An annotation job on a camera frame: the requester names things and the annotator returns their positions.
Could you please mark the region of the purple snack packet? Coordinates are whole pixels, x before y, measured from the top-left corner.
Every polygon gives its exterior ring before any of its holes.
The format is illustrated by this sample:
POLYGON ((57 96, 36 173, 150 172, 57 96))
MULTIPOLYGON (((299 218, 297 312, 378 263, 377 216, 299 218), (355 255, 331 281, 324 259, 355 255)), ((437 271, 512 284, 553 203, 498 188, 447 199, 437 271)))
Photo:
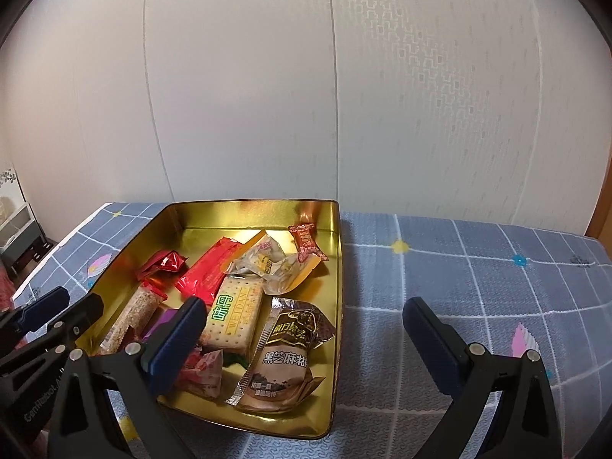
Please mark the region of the purple snack packet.
POLYGON ((141 340, 143 342, 147 341, 155 330, 162 324, 169 322, 176 312, 177 310, 172 308, 157 308, 153 313, 153 317, 150 318, 150 322, 146 324, 141 340))

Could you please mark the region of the shiny red foil packet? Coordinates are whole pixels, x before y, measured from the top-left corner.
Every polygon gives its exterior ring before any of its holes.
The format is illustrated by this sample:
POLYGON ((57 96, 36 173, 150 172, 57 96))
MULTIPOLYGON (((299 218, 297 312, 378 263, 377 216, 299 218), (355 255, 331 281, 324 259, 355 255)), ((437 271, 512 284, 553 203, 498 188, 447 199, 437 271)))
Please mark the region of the shiny red foil packet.
POLYGON ((174 250, 161 250, 150 256, 136 272, 138 281, 146 280, 158 272, 178 273, 187 265, 187 258, 174 250))

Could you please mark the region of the red snack packet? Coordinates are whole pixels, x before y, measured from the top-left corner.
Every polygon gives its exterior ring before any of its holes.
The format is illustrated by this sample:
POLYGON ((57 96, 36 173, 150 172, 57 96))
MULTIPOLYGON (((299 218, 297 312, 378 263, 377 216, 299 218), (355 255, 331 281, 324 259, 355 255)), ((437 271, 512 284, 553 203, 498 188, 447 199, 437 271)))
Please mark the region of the red snack packet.
POLYGON ((207 307, 211 307, 225 278, 222 264, 240 247, 242 247, 242 244, 232 238, 221 237, 216 241, 175 282, 175 287, 181 294, 182 299, 195 296, 200 298, 207 307))

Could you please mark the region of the green yellow cracker packet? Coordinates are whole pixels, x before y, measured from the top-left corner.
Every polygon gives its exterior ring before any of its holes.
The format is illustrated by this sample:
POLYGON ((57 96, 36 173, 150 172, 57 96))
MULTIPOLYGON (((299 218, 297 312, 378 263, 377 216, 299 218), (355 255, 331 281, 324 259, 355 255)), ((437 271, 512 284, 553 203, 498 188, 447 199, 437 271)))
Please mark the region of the green yellow cracker packet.
POLYGON ((256 277, 226 277, 199 337, 211 350, 246 355, 257 326, 264 281, 256 277))

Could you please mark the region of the orange clear peanut packet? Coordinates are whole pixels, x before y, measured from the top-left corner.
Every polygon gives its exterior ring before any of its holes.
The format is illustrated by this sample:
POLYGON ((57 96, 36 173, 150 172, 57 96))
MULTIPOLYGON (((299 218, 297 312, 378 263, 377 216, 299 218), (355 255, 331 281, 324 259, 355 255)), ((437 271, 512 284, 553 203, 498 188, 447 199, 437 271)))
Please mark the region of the orange clear peanut packet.
POLYGON ((258 277, 265 294, 280 296, 297 289, 319 266, 313 253, 286 254, 278 241, 261 230, 241 244, 221 266, 226 276, 258 277))

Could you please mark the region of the small red candy wrapper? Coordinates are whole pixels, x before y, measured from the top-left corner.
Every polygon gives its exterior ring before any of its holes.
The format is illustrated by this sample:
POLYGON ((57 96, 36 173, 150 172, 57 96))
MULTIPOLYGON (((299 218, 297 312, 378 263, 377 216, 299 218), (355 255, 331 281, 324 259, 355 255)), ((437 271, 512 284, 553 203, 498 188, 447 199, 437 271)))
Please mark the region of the small red candy wrapper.
POLYGON ((305 262, 310 256, 316 256, 322 261, 328 261, 328 256, 321 250, 314 239, 315 231, 315 223, 299 223, 288 227, 288 232, 295 241, 300 262, 305 262))

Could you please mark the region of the white bedside cabinet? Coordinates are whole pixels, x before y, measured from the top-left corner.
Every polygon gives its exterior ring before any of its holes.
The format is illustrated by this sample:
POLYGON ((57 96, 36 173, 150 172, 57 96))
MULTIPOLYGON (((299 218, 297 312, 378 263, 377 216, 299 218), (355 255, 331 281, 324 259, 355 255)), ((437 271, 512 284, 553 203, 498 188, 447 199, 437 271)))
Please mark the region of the white bedside cabinet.
POLYGON ((1 172, 1 261, 11 280, 23 279, 52 249, 26 201, 13 167, 1 172))

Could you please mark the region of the sesame bar clear red packet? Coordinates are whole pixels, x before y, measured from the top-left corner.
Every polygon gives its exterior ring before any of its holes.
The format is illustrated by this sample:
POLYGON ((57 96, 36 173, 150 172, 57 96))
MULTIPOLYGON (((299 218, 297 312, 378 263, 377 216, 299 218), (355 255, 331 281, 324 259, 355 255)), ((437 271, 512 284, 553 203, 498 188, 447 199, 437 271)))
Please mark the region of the sesame bar clear red packet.
POLYGON ((148 281, 143 281, 116 318, 99 344, 98 354, 115 353, 130 338, 139 337, 167 294, 148 281))

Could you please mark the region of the pink white snack packet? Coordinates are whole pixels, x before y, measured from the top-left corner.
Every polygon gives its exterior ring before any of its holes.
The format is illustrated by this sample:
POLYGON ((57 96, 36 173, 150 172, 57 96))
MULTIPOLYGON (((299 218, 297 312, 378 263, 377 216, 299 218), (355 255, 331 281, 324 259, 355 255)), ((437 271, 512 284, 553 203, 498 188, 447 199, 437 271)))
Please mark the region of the pink white snack packet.
POLYGON ((196 346, 182 365, 174 386, 205 399, 217 399, 221 393, 223 351, 205 351, 196 346))

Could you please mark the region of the blue grid patterned tablecloth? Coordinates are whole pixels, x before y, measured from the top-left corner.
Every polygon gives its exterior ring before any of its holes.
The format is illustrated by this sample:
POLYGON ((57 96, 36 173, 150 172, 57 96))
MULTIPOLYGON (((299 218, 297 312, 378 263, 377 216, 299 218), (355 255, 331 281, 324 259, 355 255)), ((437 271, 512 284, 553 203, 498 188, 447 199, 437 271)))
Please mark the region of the blue grid patterned tablecloth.
MULTIPOLYGON (((131 293, 153 252, 175 250, 190 265, 222 236, 245 243, 265 229, 286 253, 288 226, 305 202, 110 203, 63 238, 14 297, 16 306, 62 286, 89 290, 111 313, 131 293)), ((189 394, 166 399, 173 424, 198 458, 412 458, 443 417, 442 395, 402 327, 402 306, 420 296, 467 342, 495 354, 537 350, 552 386, 562 457, 586 452, 611 408, 611 259, 594 238, 514 225, 422 216, 341 212, 313 202, 322 262, 294 296, 342 315, 333 425, 314 417, 333 377, 283 420, 281 436, 239 431, 254 415, 189 394)))

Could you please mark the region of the gold metal tin box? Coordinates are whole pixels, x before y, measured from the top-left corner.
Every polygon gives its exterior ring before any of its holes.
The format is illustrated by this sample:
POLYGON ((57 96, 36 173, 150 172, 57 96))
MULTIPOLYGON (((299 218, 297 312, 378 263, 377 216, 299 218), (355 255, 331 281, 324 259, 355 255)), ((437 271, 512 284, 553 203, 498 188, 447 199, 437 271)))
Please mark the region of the gold metal tin box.
MULTIPOLYGON (((335 329, 342 326, 342 250, 339 206, 335 201, 239 200, 169 204, 127 244, 96 280, 91 292, 102 297, 104 313, 77 344, 94 354, 136 289, 136 270, 160 250, 197 260, 218 239, 246 243, 259 231, 279 242, 286 254, 316 244, 324 253, 304 282, 287 295, 319 308, 335 329)), ((173 390, 162 404, 200 420, 236 430, 294 439, 320 439, 331 429, 339 372, 341 337, 315 349, 310 368, 322 383, 296 409, 281 415, 254 415, 187 392, 173 390)))

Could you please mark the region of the brown sesame cake packet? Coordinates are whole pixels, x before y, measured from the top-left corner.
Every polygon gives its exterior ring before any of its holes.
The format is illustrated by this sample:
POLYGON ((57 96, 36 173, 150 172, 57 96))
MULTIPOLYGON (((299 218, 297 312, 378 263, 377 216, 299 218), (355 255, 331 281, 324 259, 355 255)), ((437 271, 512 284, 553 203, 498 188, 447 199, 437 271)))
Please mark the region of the brown sesame cake packet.
POLYGON ((312 374, 312 351, 336 335, 314 304, 273 297, 253 358, 226 403, 255 415, 293 410, 325 380, 312 374))

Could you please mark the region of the wooden door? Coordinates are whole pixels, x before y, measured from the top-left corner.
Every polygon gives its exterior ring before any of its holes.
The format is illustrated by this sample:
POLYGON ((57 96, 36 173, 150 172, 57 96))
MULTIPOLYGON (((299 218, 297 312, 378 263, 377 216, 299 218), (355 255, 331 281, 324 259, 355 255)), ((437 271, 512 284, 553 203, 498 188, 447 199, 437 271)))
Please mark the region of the wooden door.
POLYGON ((586 236, 598 238, 602 234, 611 209, 611 199, 611 170, 608 170, 599 200, 596 202, 596 208, 585 232, 586 236))

